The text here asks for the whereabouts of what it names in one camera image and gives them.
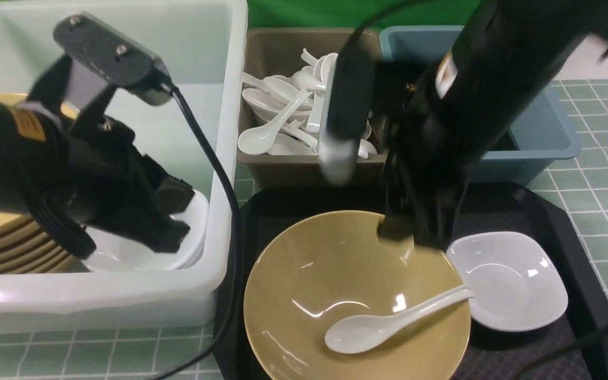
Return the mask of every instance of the bowl rim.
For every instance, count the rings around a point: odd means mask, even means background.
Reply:
[[[307,221],[311,221],[313,219],[318,219],[324,216],[328,216],[328,215],[333,215],[333,214],[364,214],[364,215],[374,215],[374,216],[379,216],[379,218],[384,219],[386,218],[386,215],[384,214],[379,214],[378,212],[371,212],[371,211],[364,211],[364,210],[336,210],[336,211],[330,211],[330,212],[323,212],[321,214],[316,214],[313,216],[310,216],[306,219],[303,219],[302,221],[296,222],[295,224],[293,224],[292,226],[289,226],[288,228],[286,228],[284,231],[282,231],[281,233],[279,233],[277,236],[275,236],[275,238],[272,239],[272,241],[270,241],[266,247],[264,247],[264,249],[262,250],[262,252],[260,253],[260,255],[258,255],[258,259],[256,259],[255,264],[253,265],[253,267],[250,269],[250,273],[248,274],[248,279],[245,283],[245,287],[243,289],[243,306],[241,310],[243,312],[243,325],[245,327],[245,334],[248,338],[248,343],[250,344],[250,349],[253,352],[253,355],[255,355],[255,358],[258,360],[258,363],[260,363],[261,368],[264,370],[264,372],[269,376],[269,378],[271,379],[277,379],[275,373],[273,373],[271,370],[269,370],[267,368],[267,366],[265,365],[264,361],[262,361],[262,358],[260,356],[260,354],[255,350],[255,344],[253,342],[253,339],[251,337],[250,331],[248,329],[248,327],[245,324],[245,296],[247,294],[247,289],[249,286],[249,283],[251,281],[251,279],[253,278],[253,269],[255,269],[256,265],[258,265],[262,259],[262,257],[264,256],[264,253],[267,252],[267,250],[269,248],[271,248],[271,246],[273,245],[273,243],[280,238],[280,236],[284,235],[285,233],[287,233],[288,231],[290,231],[290,229],[294,229],[295,226],[298,226],[299,224],[302,224],[304,222]],[[451,260],[449,260],[449,258],[446,255],[446,252],[443,250],[436,250],[437,252],[439,252],[440,255],[442,255],[442,257],[445,259],[445,261],[449,264],[449,266],[454,270],[454,272],[457,274],[457,276],[459,277],[459,279],[461,280],[461,283],[463,284],[463,278],[461,277],[461,274],[458,272],[457,268],[454,266],[454,264],[451,262]],[[471,308],[470,308],[470,304],[468,307],[468,316],[469,319],[472,317],[472,313],[471,313]],[[461,351],[461,355],[459,356],[459,360],[457,361],[456,365],[454,365],[454,367],[452,368],[451,373],[449,373],[449,375],[447,375],[447,379],[452,378],[454,376],[454,373],[457,372],[457,370],[459,369],[459,366],[461,366],[461,363],[463,363],[463,357],[466,356],[466,352],[468,351],[468,346],[470,344],[470,337],[471,337],[471,323],[468,324],[468,334],[466,334],[465,337],[465,342],[463,344],[463,350]]]
[[[531,238],[531,236],[528,236],[526,234],[519,233],[516,231],[490,231],[490,232],[485,232],[485,233],[477,233],[474,235],[463,236],[461,238],[458,238],[457,240],[454,240],[449,245],[445,255],[449,259],[449,256],[451,255],[451,252],[452,252],[452,248],[454,247],[454,245],[456,243],[459,243],[460,241],[470,240],[472,238],[479,238],[480,236],[488,236],[488,235],[518,236],[522,240],[528,241],[531,245],[535,245],[536,247],[538,247],[539,250],[541,252],[543,252],[543,255],[545,256],[545,258],[548,260],[548,264],[550,264],[550,266],[553,267],[553,269],[555,270],[555,273],[557,274],[557,278],[559,279],[559,284],[561,286],[557,287],[555,290],[564,292],[565,302],[564,302],[564,305],[558,305],[554,308],[555,313],[550,318],[546,318],[545,320],[538,322],[538,323],[527,323],[521,327],[507,327],[507,326],[495,325],[495,323],[491,323],[491,322],[485,320],[484,317],[480,318],[480,316],[475,311],[473,311],[473,308],[471,308],[471,318],[473,318],[473,320],[475,320],[475,322],[481,324],[484,327],[487,327],[488,329],[500,331],[502,333],[523,333],[523,332],[527,332],[527,331],[538,330],[538,329],[541,329],[542,327],[551,325],[556,320],[560,319],[562,317],[562,315],[564,315],[564,313],[567,312],[567,308],[569,307],[569,293],[567,292],[567,288],[564,286],[564,280],[562,280],[562,276],[559,274],[557,267],[555,267],[555,263],[553,263],[553,261],[550,259],[550,256],[548,255],[546,250],[543,249],[541,244],[539,244],[538,241]],[[450,262],[452,262],[452,264],[454,265],[454,269],[456,269],[456,271],[458,271],[459,276],[461,277],[461,280],[465,281],[464,280],[465,277],[461,275],[461,271],[454,264],[454,262],[456,262],[456,260],[450,260]],[[471,303],[471,305],[473,305],[474,303],[477,305],[477,301],[475,301],[475,299],[471,299],[470,303]]]

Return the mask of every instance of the brown plastic bin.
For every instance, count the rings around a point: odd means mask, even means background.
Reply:
[[[303,48],[314,57],[339,51],[352,31],[347,28],[251,29],[247,34],[244,70],[260,79],[277,74],[289,77],[306,65],[300,58]],[[381,57],[377,32],[365,31],[362,43],[372,55]],[[369,140],[380,154],[358,159],[352,185],[367,185],[379,179],[386,154],[381,154],[383,147],[376,136],[381,136],[384,124],[383,118],[370,120],[373,134]],[[257,125],[253,111],[243,101],[239,133]],[[326,185],[317,156],[250,156],[240,150],[236,156],[239,162],[248,166],[260,188]]]

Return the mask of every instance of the stacked plates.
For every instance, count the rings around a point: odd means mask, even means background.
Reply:
[[[0,102],[8,105],[24,99],[23,94],[0,94]],[[31,217],[0,212],[0,274],[61,272],[76,263]]]

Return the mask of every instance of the black cable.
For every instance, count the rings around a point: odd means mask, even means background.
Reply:
[[[598,341],[601,341],[604,337],[608,336],[608,325],[602,327],[601,329],[595,330],[590,334],[582,337],[581,339],[575,341],[572,344],[564,346],[562,348],[558,348],[553,352],[545,354],[540,358],[534,360],[533,362],[528,363],[523,366],[521,370],[517,372],[517,374],[513,377],[514,380],[520,380],[522,375],[525,375],[527,372],[537,368],[539,366],[544,365],[545,363],[551,362],[560,356],[568,354],[569,352],[574,351],[575,349],[584,349],[586,347],[592,346],[596,344]]]
[[[153,377],[150,377],[150,380],[162,380],[163,378],[169,378],[181,371],[186,370],[190,366],[195,365],[212,354],[217,345],[222,341],[222,339],[224,339],[224,335],[226,335],[227,331],[229,330],[229,326],[232,319],[236,315],[237,306],[239,305],[239,297],[237,296],[241,291],[241,272],[238,270],[238,265],[236,262],[238,261],[237,258],[243,255],[243,223],[241,222],[241,208],[239,207],[239,200],[236,198],[236,193],[234,193],[234,189],[231,186],[229,177],[226,175],[224,168],[222,168],[222,164],[213,151],[212,146],[205,138],[200,125],[198,125],[198,122],[196,122],[196,118],[194,117],[188,103],[186,103],[184,96],[179,91],[179,88],[172,84],[168,78],[164,78],[164,82],[161,84],[161,87],[164,89],[164,91],[171,94],[175,101],[177,101],[179,109],[182,111],[186,122],[189,124],[189,127],[196,137],[196,140],[198,140],[198,144],[200,144],[201,149],[203,149],[203,153],[205,153],[205,156],[207,156],[213,170],[215,170],[217,177],[220,179],[220,183],[222,183],[222,188],[224,189],[224,193],[226,193],[227,200],[229,200],[229,207],[231,208],[232,239],[235,242],[236,250],[234,251],[234,264],[232,265],[231,269],[231,277],[225,277],[231,279],[231,291],[229,293],[229,307],[227,308],[227,315],[224,317],[224,320],[222,320],[222,324],[220,325],[219,330],[217,330],[217,334],[215,334],[213,337],[212,343],[210,343],[210,346],[208,346],[200,354],[186,360],[183,363],[180,363],[179,365],[164,370]]]

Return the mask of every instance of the label sticker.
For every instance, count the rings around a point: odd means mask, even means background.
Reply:
[[[444,97],[447,91],[449,91],[449,88],[452,87],[456,77],[457,67],[454,65],[452,52],[450,51],[446,56],[444,56],[444,58],[442,58],[442,62],[438,68],[438,74],[435,77],[435,88],[441,99]]]
[[[17,132],[22,137],[27,139],[46,142],[46,134],[41,123],[31,111],[22,110],[20,108],[9,108],[15,120]]]

